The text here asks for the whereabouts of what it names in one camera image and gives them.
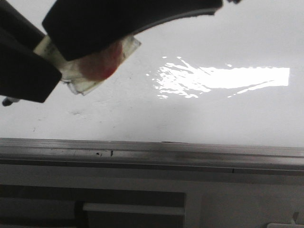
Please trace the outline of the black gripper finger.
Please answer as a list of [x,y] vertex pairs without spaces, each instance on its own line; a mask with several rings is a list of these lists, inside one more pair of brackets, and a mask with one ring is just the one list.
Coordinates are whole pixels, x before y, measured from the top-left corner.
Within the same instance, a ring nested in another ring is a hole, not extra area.
[[70,61],[162,23],[214,15],[222,6],[221,0],[57,0],[42,25]]
[[34,48],[44,34],[6,0],[0,2],[0,94],[3,103],[43,103],[61,73]]

